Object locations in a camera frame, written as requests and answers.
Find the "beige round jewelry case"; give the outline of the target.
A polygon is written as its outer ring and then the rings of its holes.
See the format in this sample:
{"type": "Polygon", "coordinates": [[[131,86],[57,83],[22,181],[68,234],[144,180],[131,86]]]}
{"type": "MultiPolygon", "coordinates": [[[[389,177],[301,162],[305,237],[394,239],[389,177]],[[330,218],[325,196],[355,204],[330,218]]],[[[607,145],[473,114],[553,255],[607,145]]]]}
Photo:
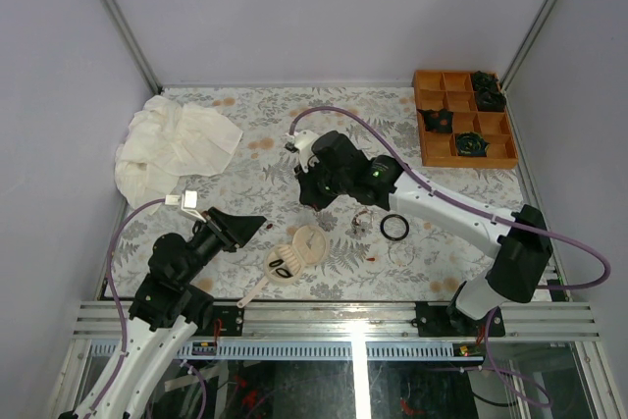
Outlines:
{"type": "Polygon", "coordinates": [[[298,228],[290,243],[277,244],[271,248],[262,264],[262,278],[236,303],[236,306],[244,308],[266,285],[278,287],[294,285],[306,270],[321,265],[327,258],[329,250],[327,236],[320,227],[305,225],[298,228]],[[316,236],[312,247],[308,248],[306,241],[312,233],[316,236]]]}

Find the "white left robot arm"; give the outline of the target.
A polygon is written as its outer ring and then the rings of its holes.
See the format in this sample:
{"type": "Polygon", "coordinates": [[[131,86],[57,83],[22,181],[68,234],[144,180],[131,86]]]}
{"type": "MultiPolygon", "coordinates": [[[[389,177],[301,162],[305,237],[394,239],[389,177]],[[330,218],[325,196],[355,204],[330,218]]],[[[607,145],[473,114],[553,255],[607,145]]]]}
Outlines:
{"type": "Polygon", "coordinates": [[[131,306],[116,304],[122,335],[100,377],[62,418],[138,418],[175,354],[215,322],[214,298],[192,280],[221,251],[247,245],[266,224],[263,216],[235,216],[214,207],[200,214],[190,238],[159,236],[148,274],[131,306]]]}

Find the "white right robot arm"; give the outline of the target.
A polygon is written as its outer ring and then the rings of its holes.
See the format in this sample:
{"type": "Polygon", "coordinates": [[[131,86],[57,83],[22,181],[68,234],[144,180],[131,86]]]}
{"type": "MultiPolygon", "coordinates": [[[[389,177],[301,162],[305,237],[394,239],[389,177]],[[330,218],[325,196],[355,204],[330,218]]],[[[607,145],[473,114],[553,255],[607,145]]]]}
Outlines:
{"type": "Polygon", "coordinates": [[[489,268],[456,290],[437,320],[439,333],[450,328],[469,335],[492,309],[531,301],[552,255],[549,239],[537,233],[545,226],[538,209],[525,205],[510,212],[483,205],[428,182],[392,156],[367,157],[337,131],[299,131],[288,150],[298,155],[294,171],[302,205],[319,211],[347,195],[365,206],[434,223],[491,258],[489,268]]]}

